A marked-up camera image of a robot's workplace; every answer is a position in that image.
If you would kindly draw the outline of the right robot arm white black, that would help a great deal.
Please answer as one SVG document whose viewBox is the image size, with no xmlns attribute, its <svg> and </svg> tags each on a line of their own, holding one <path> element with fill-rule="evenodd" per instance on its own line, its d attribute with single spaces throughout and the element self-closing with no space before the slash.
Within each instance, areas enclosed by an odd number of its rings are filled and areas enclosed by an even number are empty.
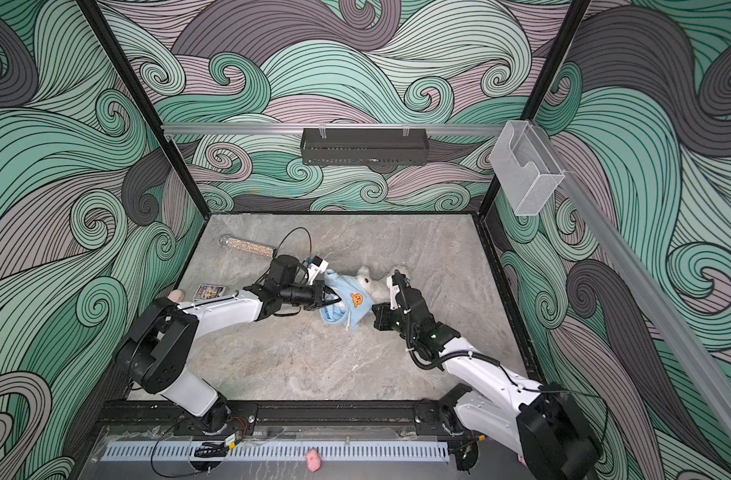
<svg viewBox="0 0 731 480">
<path fill-rule="evenodd" d="M 359 282 L 375 302 L 375 328 L 399 333 L 419 369 L 443 370 L 461 382 L 439 412 L 447 431 L 495 440 L 537 479 L 585 479 L 593 472 L 603 446 L 575 393 L 523 377 L 481 353 L 459 331 L 435 320 L 403 272 Z"/>
</svg>

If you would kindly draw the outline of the white teddy bear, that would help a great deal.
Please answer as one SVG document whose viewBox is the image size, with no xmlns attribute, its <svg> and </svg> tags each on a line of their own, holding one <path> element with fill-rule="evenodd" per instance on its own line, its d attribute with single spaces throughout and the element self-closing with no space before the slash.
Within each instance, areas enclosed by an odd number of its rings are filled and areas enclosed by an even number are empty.
<svg viewBox="0 0 731 480">
<path fill-rule="evenodd" d="M 387 274 L 384 278 L 373 277 L 371 270 L 367 266 L 362 266 L 355 275 L 348 275 L 347 279 L 352 280 L 356 292 L 365 294 L 373 305 L 387 304 L 389 306 L 389 289 L 387 289 L 389 276 L 393 276 L 393 274 Z"/>
</svg>

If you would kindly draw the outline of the light blue fleece hoodie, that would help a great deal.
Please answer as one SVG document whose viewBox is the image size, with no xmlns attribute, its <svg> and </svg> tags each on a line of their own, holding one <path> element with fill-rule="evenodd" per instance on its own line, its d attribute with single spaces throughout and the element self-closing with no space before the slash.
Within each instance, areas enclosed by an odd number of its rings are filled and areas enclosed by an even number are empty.
<svg viewBox="0 0 731 480">
<path fill-rule="evenodd" d="M 357 329 L 375 305 L 369 290 L 369 269 L 362 267 L 356 275 L 343 275 L 329 269 L 324 281 L 340 300 L 320 310 L 323 322 L 329 326 L 344 326 L 347 330 Z"/>
</svg>

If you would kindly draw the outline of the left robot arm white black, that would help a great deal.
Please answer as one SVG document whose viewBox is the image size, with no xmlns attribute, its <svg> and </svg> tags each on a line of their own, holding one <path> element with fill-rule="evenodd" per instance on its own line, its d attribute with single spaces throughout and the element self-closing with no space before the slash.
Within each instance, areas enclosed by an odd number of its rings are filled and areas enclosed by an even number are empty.
<svg viewBox="0 0 731 480">
<path fill-rule="evenodd" d="M 319 310 L 338 302 L 323 280 L 327 268 L 319 256 L 301 262 L 279 255 L 255 283 L 232 295 L 185 303 L 157 299 L 132 322 L 115 364 L 145 392 L 188 412 L 205 432 L 218 432 L 231 410 L 215 387 L 187 368 L 194 342 L 227 327 L 280 317 L 285 306 Z"/>
</svg>

